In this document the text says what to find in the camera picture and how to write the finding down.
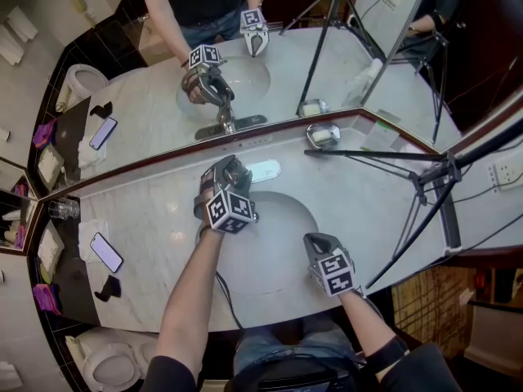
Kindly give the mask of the large wall mirror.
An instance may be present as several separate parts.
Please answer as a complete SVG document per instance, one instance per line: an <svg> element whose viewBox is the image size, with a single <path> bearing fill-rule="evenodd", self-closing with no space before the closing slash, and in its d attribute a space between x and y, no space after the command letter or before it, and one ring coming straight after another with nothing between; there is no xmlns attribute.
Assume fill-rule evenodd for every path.
<svg viewBox="0 0 523 392"><path fill-rule="evenodd" d="M375 58L391 54L418 0L267 0L270 41L256 56L243 39L220 42L221 75L235 94L234 127L244 131L310 115L320 101L326 114L357 109L374 89L357 76ZM118 22L87 33L61 57L53 75L84 63L110 79L65 112L54 104L58 87L45 91L42 120L53 123L50 151L57 164L41 171L31 149L29 175L46 196L130 164L225 135L214 105L195 105L181 89L174 58L146 61L138 51L114 59L127 40Z"/></svg>

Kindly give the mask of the long black bar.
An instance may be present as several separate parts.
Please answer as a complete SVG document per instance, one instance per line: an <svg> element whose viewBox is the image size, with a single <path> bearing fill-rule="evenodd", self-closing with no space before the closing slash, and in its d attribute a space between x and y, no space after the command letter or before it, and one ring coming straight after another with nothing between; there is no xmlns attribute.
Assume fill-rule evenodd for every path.
<svg viewBox="0 0 523 392"><path fill-rule="evenodd" d="M458 217L451 194L448 194L439 209L440 223L444 238L443 258L448 258L463 249Z"/></svg>

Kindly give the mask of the black folded phone holder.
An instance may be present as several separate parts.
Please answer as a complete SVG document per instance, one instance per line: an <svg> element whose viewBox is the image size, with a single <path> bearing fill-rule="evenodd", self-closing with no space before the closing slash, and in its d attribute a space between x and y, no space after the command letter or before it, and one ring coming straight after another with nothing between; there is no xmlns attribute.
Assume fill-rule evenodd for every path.
<svg viewBox="0 0 523 392"><path fill-rule="evenodd" d="M108 302L111 297L120 298L122 295L122 289L120 282L114 276L109 275L105 284L100 292L94 292L96 299L102 302Z"/></svg>

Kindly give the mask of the metal soap dish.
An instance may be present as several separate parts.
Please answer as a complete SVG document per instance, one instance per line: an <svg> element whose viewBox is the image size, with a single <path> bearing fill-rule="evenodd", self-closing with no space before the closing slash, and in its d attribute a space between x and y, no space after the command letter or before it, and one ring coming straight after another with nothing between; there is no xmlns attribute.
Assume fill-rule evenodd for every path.
<svg viewBox="0 0 523 392"><path fill-rule="evenodd" d="M314 149L335 149L341 132L333 122L313 123L306 129L306 136Z"/></svg>

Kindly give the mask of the chrome faucet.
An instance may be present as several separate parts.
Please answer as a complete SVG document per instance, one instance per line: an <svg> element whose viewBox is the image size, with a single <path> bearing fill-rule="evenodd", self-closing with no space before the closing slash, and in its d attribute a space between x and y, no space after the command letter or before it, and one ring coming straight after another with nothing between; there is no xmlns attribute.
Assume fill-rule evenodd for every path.
<svg viewBox="0 0 523 392"><path fill-rule="evenodd" d="M253 184L271 180L279 176L281 165L275 159L243 165L237 158L228 164L224 170L224 177L231 184L239 183L247 174L251 175Z"/></svg>

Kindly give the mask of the clear drinking glass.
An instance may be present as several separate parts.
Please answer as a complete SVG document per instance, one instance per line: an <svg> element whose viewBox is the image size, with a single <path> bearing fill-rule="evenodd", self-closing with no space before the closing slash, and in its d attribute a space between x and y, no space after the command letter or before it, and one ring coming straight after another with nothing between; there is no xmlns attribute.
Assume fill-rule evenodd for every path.
<svg viewBox="0 0 523 392"><path fill-rule="evenodd" d="M61 214L65 219L78 218L80 214L80 205L78 201L70 198L60 199Z"/></svg>
<svg viewBox="0 0 523 392"><path fill-rule="evenodd" d="M47 210L51 218L61 220L67 220L69 218L69 206L60 200L51 200Z"/></svg>

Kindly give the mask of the black chest-mounted device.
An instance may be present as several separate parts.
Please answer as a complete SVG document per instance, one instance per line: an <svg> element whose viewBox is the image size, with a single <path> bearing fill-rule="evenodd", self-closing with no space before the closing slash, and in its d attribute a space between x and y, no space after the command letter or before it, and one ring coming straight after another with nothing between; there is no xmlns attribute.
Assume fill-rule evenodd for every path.
<svg viewBox="0 0 523 392"><path fill-rule="evenodd" d="M257 392L340 392L351 383L347 372L331 368L300 375L273 376L257 383Z"/></svg>

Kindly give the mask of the white amenity tray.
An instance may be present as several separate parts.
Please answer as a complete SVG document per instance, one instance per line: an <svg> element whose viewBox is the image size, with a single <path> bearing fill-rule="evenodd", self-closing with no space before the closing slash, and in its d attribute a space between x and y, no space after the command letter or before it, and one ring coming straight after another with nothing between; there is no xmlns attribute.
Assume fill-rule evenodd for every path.
<svg viewBox="0 0 523 392"><path fill-rule="evenodd" d="M58 234L52 221L48 221L45 230L42 233L40 244L38 246L38 258L46 268L51 279L55 273L56 267L60 260L60 255L65 245Z"/></svg>

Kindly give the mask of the black light tripod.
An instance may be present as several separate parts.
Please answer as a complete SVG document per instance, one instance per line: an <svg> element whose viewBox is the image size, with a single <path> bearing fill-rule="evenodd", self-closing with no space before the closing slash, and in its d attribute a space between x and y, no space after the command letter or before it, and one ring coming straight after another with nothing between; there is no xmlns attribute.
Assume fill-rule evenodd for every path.
<svg viewBox="0 0 523 392"><path fill-rule="evenodd" d="M411 245L426 229L436 213L444 205L454 186L462 180L462 169L494 153L498 149L501 149L504 145L512 142L519 136L523 136L523 118L520 118L512 125L502 130L498 135L475 147L461 157L455 157L450 152L446 152L445 154L395 154L385 151L358 151L339 149L306 149L304 154L311 157L338 156L349 158L384 172L389 172L390 168L393 166L391 163L386 161L388 158L434 162L434 166L428 168L421 174L410 170L406 170L404 174L399 172L393 173L395 176L398 176L404 180L408 180L413 184L413 187L415 188L414 198L418 200L420 205L427 203L425 193L426 185L444 178L448 180L448 183L443 186L440 196L431 206L431 209L428 211L427 215L421 221L417 229L412 233L412 235L404 240L401 248L397 252L393 253L389 262L367 282L365 287L369 289L380 278L382 278L382 276L384 276L388 270L409 250Z"/></svg>

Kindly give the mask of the person's left forearm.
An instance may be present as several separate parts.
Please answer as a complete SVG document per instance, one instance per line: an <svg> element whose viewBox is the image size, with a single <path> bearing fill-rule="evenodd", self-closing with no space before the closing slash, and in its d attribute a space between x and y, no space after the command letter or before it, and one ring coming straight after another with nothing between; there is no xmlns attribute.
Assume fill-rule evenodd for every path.
<svg viewBox="0 0 523 392"><path fill-rule="evenodd" d="M197 378L208 342L214 278L224 234L206 229L168 299L156 354L169 357Z"/></svg>

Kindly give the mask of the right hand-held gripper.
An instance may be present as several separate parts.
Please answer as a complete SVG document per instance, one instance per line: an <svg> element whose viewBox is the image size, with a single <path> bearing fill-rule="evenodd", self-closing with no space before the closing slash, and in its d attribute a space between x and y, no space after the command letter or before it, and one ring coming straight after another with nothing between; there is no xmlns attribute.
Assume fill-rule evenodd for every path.
<svg viewBox="0 0 523 392"><path fill-rule="evenodd" d="M308 233L303 242L309 273L316 285L329 297L355 289L354 266L348 250L334 236L325 233ZM317 260L317 256L327 256Z"/></svg>

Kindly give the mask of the person's dark shirt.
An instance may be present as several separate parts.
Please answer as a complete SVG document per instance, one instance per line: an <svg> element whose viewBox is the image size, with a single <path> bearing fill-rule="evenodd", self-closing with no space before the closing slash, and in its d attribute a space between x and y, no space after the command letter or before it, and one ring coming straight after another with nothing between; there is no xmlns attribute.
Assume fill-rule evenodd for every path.
<svg viewBox="0 0 523 392"><path fill-rule="evenodd" d="M405 355L380 382L365 372L359 372L348 360L290 356L245 368L227 382L226 392L257 392L257 383L261 379L319 372L325 368L347 372L351 376L351 383L340 392L371 392L375 386L380 392L461 392L436 345L423 345Z"/></svg>

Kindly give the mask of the dark smartphone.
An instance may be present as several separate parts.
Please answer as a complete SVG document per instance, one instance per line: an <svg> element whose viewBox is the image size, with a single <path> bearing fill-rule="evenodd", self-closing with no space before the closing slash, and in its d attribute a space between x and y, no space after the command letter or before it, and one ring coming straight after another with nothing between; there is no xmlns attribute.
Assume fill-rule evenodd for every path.
<svg viewBox="0 0 523 392"><path fill-rule="evenodd" d="M90 247L105 266L114 274L123 264L123 258L100 232L95 233L90 242Z"/></svg>

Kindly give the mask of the person's blue jeans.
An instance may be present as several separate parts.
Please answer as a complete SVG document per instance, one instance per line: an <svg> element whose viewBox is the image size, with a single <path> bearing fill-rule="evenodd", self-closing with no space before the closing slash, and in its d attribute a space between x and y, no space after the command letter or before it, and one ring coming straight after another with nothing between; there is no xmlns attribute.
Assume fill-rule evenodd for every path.
<svg viewBox="0 0 523 392"><path fill-rule="evenodd" d="M304 318L302 322L303 338L296 345L284 345L268 327L248 329L236 347L234 374L265 361L290 356L356 361L349 338L332 319L316 315Z"/></svg>

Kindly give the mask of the white folded hand towel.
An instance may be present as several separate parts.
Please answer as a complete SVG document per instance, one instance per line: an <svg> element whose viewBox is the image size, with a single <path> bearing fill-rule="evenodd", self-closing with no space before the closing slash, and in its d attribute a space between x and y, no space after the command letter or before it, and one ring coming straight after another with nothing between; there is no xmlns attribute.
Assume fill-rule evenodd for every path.
<svg viewBox="0 0 523 392"><path fill-rule="evenodd" d="M109 226L105 220L93 219L78 225L78 249L80 258L86 263L101 263L101 259L90 247L96 233L110 240Z"/></svg>

